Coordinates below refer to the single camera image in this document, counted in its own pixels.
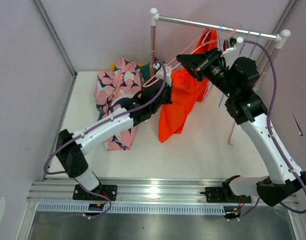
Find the pink patterned shorts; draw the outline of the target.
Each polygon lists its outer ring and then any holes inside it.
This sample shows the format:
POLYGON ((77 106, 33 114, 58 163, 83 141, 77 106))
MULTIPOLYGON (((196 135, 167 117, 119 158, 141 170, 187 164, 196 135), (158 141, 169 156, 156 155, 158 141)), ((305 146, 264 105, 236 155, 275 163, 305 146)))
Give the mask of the pink patterned shorts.
MULTIPOLYGON (((120 58, 113 70, 100 70, 94 90, 99 120, 107 117, 142 90, 140 67, 132 60, 120 58)), ((130 150, 138 128, 124 130, 104 142, 107 151, 130 150)))

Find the orange shorts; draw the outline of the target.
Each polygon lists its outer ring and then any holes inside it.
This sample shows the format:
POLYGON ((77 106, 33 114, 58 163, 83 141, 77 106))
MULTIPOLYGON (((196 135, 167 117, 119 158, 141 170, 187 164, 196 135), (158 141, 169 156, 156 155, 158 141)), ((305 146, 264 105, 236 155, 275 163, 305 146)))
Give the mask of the orange shorts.
POLYGON ((207 78, 197 81, 184 68, 174 71, 171 79, 172 104, 164 104, 159 116, 158 139, 161 143, 174 134, 182 133, 195 103, 203 102, 209 90, 207 78))

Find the teal shorts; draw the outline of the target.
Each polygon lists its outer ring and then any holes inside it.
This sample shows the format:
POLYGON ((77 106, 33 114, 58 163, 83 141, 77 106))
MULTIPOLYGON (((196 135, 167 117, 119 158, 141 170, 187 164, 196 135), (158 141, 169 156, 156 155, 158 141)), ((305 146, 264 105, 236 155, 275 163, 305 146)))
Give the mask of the teal shorts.
POLYGON ((121 104, 132 98, 149 79, 149 66, 120 58, 116 71, 100 70, 94 90, 95 107, 99 119, 107 116, 121 104))

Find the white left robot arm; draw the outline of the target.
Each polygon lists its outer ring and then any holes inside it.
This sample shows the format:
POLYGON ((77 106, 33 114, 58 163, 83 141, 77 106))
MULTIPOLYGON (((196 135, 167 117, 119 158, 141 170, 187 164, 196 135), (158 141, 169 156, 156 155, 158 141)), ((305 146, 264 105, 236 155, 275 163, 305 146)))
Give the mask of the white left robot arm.
POLYGON ((105 140, 149 120, 164 104, 171 104, 172 85, 160 79, 128 99, 117 110, 96 123, 73 133, 58 134, 56 157, 64 172, 84 188, 90 200, 101 196, 100 180, 91 171, 85 156, 105 140))

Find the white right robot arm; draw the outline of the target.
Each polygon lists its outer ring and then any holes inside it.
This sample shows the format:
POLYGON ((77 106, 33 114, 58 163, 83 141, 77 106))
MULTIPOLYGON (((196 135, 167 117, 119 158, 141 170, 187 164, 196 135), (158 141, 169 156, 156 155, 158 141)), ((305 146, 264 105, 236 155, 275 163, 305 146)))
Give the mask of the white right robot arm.
POLYGON ((217 48, 198 54, 179 54, 176 60, 197 81, 208 79, 227 96, 227 112, 251 139, 268 171, 264 177, 235 175, 225 180, 221 189, 225 201, 254 196, 273 207, 306 186, 306 171, 283 147, 269 120, 268 109, 253 90, 260 76, 254 60, 238 57, 228 67, 217 48))

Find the yellow plastic tray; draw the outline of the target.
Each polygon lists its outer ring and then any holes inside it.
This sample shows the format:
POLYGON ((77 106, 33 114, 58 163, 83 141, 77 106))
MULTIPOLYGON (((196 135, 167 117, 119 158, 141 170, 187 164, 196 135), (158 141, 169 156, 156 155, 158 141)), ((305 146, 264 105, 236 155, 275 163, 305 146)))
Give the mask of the yellow plastic tray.
POLYGON ((115 72, 117 70, 116 63, 112 63, 110 66, 110 71, 115 72))

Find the silver clothes rack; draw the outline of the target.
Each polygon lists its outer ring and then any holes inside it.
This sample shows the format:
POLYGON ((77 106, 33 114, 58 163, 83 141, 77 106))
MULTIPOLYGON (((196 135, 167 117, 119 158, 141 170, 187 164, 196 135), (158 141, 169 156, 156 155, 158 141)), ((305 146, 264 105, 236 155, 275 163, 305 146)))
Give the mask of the silver clothes rack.
MULTIPOLYGON (((150 76, 152 77, 154 75, 154 61, 156 57, 156 25, 158 21, 161 22, 167 22, 167 23, 173 23, 173 24, 180 24, 185 26, 191 26, 191 27, 198 27, 198 28, 207 28, 210 30, 216 30, 219 31, 220 25, 214 25, 214 24, 208 24, 204 22, 198 22, 193 20, 185 20, 180 19, 176 17, 170 17, 170 16, 164 16, 159 14, 158 10, 153 7, 150 9, 150 62, 149 62, 149 70, 150 70, 150 76)), ((280 20, 278 21, 277 25, 275 26, 275 31, 280 31, 280 33, 262 33, 262 32, 255 32, 250 31, 249 37, 257 37, 258 39, 266 39, 268 41, 271 41, 272 43, 267 43, 266 46, 269 49, 272 49, 272 52, 270 54, 270 57, 274 60, 276 56, 278 55, 279 51, 282 49, 284 44, 286 43, 287 39, 291 36, 291 31, 288 29, 282 29, 282 27, 286 24, 289 14, 291 12, 289 10, 285 10, 283 14, 280 17, 280 20)), ((224 26, 222 28, 223 32, 231 33, 234 30, 234 28, 224 26)), ((248 34, 249 30, 243 30, 243 29, 236 29, 235 34, 246 36, 248 34)))

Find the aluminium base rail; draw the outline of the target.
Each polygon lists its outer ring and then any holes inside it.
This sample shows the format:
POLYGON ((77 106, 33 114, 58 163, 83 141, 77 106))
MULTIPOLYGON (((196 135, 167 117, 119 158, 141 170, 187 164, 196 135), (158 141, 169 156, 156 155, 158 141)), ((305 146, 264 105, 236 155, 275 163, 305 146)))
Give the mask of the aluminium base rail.
MULTIPOLYGON (((103 178, 103 185, 117 186, 117 203, 193 204, 204 201, 201 194, 206 187, 220 187, 221 179, 159 179, 159 178, 103 178)), ((71 202, 76 182, 67 177, 46 177, 34 181, 28 201, 71 202)))

